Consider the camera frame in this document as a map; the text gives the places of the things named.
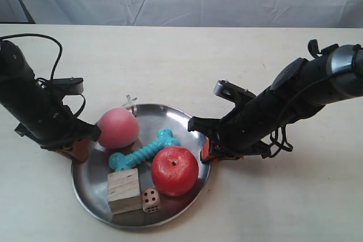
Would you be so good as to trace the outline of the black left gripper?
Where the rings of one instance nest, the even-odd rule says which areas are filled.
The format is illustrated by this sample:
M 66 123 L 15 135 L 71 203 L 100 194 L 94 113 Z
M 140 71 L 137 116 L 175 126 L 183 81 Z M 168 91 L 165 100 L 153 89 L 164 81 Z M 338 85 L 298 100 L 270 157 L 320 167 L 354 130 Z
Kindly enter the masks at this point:
M 101 130 L 96 124 L 79 119 L 86 106 L 83 78 L 36 78 L 29 93 L 32 97 L 23 115 L 26 119 L 20 121 L 15 131 L 42 149 L 84 163 L 89 155 L 89 141 L 97 141 Z M 81 107 L 75 113 L 63 103 L 66 96 L 82 97 Z

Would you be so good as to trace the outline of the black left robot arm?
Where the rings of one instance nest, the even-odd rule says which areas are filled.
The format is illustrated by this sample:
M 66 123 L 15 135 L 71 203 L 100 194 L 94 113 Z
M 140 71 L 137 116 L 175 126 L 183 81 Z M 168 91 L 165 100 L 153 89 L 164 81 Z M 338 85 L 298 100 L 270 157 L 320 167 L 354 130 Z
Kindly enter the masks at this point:
M 63 102 L 65 96 L 82 94 L 83 78 L 36 78 L 20 48 L 1 41 L 1 105 L 19 121 L 15 132 L 21 137 L 85 162 L 88 143 L 98 140 L 100 129 L 78 118 L 82 109 L 73 113 Z

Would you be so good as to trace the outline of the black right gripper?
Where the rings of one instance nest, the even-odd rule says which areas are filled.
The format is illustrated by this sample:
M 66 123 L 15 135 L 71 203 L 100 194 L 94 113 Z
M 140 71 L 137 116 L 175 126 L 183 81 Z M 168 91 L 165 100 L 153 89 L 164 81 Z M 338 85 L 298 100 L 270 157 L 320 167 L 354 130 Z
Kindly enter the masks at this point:
M 276 129 L 275 120 L 262 107 L 263 102 L 273 102 L 272 95 L 252 92 L 227 80 L 218 80 L 214 94 L 235 104 L 221 118 L 193 116 L 188 121 L 188 131 L 206 136 L 206 144 L 200 151 L 202 163 L 239 160 L 245 156 L 272 157 L 272 145 L 261 139 Z

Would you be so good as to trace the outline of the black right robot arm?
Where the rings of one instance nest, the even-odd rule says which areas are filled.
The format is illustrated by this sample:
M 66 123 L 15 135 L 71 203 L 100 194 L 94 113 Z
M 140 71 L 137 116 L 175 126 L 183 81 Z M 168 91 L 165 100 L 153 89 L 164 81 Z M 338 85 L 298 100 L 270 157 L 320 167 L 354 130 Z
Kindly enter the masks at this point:
M 310 40 L 312 60 L 297 58 L 262 93 L 219 80 L 214 94 L 234 103 L 222 118 L 192 117 L 188 130 L 207 137 L 203 163 L 259 155 L 274 158 L 293 150 L 286 127 L 310 118 L 327 104 L 362 96 L 362 46 L 333 44 L 319 49 Z

